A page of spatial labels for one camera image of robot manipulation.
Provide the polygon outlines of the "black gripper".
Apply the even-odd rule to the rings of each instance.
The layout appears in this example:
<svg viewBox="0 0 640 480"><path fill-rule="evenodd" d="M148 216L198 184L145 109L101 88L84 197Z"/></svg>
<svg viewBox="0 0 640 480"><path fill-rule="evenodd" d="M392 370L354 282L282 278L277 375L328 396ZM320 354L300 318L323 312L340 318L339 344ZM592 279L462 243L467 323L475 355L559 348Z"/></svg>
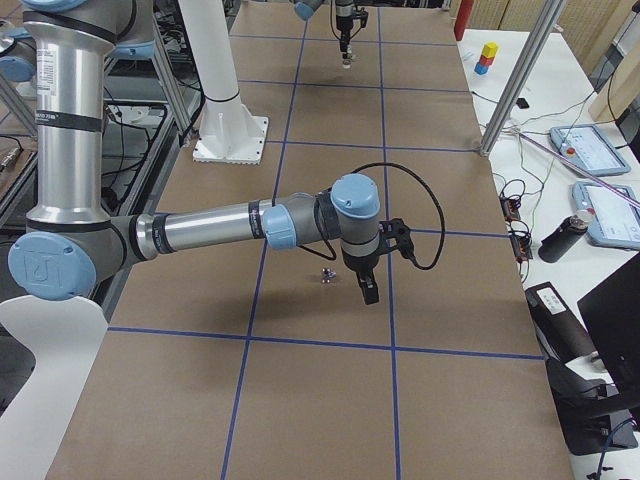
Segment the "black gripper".
<svg viewBox="0 0 640 480"><path fill-rule="evenodd" d="M342 258L345 266L356 275L364 303L366 305L378 303L379 290L374 270L378 265L379 255L370 253L364 256L356 256L342 249Z"/></svg>
<svg viewBox="0 0 640 480"><path fill-rule="evenodd" d="M339 31L339 45L342 53L348 53L352 38L352 30L356 21L360 27L367 24L367 11L364 7L358 7L353 0L336 0L335 20Z"/></svg>

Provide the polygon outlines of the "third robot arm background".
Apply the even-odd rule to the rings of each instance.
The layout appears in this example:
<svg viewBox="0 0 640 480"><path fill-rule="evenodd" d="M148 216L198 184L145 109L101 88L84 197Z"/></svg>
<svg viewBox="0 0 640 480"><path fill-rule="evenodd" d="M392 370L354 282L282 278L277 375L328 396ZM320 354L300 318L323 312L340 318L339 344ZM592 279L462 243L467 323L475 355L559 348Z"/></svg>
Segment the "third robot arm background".
<svg viewBox="0 0 640 480"><path fill-rule="evenodd" d="M30 82L36 74L36 44L24 27L1 20L1 74L14 83Z"/></svg>

